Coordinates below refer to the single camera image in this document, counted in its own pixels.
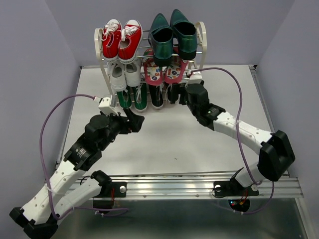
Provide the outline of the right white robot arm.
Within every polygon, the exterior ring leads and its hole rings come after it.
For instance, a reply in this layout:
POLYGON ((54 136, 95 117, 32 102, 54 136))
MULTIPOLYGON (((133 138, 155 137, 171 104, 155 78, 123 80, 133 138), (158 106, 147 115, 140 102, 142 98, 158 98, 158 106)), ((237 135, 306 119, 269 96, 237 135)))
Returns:
POLYGON ((179 104, 188 106, 192 115, 204 127, 237 140, 258 155, 252 165, 239 169, 230 179, 229 188, 241 194, 247 187, 265 179, 277 182, 295 161, 295 155, 286 133, 258 129, 209 101, 208 91, 200 83, 187 86, 174 84, 170 99, 179 98, 179 104))

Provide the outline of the pink patterned flip-flop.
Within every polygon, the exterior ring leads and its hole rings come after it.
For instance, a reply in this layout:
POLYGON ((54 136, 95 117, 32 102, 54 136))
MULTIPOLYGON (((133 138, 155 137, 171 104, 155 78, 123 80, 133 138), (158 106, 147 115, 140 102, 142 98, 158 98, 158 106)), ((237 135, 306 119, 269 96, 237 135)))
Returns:
POLYGON ((181 82, 187 65, 187 60, 182 60, 179 56, 174 56, 172 62, 165 70, 164 81, 168 84, 181 82))
POLYGON ((152 48, 147 48, 144 52, 144 56, 149 56, 149 58, 144 58, 142 60, 145 81, 149 86, 162 86, 163 85, 163 71, 162 67, 159 67, 153 58, 152 48))

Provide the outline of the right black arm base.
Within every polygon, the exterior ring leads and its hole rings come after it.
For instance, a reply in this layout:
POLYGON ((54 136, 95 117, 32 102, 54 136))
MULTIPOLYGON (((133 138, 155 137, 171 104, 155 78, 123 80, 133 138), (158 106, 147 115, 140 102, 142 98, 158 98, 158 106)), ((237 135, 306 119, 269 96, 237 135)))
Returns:
POLYGON ((250 209, 250 196, 259 196, 259 190, 256 185, 242 187, 236 182, 214 181, 211 192, 217 199, 228 198, 230 208, 236 212, 246 213, 250 209))

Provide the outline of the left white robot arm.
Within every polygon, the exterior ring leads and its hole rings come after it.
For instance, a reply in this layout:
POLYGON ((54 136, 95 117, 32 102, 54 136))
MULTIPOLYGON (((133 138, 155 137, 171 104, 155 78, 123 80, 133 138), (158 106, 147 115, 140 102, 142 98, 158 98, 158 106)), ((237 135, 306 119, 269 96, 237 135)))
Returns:
POLYGON ((70 212, 93 196, 110 193, 112 180, 101 170, 93 172, 88 182, 73 192, 67 191, 102 157, 102 152, 117 135, 140 131, 144 116, 130 109, 124 112, 125 116, 104 113, 93 116, 42 189, 24 206, 11 210, 10 217, 29 238, 51 238, 58 229, 58 222, 70 212))

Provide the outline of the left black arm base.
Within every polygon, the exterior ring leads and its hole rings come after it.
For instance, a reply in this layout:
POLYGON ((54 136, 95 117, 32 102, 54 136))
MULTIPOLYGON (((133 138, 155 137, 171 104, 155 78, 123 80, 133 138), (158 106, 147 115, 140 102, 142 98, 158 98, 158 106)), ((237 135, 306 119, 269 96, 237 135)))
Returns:
POLYGON ((93 208, 96 209, 112 209, 116 198, 126 197, 127 182, 111 182, 107 186, 103 186, 100 194, 93 198, 93 208))

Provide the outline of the black canvas sneaker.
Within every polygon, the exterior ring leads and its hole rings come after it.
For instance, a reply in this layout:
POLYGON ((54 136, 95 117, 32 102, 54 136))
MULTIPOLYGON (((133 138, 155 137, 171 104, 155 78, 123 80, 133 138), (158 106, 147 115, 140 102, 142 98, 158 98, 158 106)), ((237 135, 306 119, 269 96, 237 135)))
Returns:
POLYGON ((162 89, 163 89, 163 84, 160 84, 157 86, 149 85, 151 103, 152 103, 152 106, 157 110, 163 107, 162 89))
POLYGON ((169 102, 170 104, 174 104, 174 93, 173 93, 173 84, 166 84, 166 93, 165 93, 165 97, 167 102, 169 102))

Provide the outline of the green leather loafer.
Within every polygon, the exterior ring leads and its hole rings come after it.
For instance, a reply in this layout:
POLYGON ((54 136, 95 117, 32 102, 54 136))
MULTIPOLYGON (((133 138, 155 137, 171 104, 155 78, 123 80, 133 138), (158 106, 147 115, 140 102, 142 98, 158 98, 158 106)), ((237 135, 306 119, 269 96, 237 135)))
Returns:
POLYGON ((174 9, 170 18, 170 27, 178 41, 178 53, 182 60, 196 57, 197 36, 195 25, 178 9, 174 9))
POLYGON ((173 54, 173 32, 162 13, 155 16, 149 30, 148 40, 153 49, 155 64, 159 67, 168 66, 173 54))

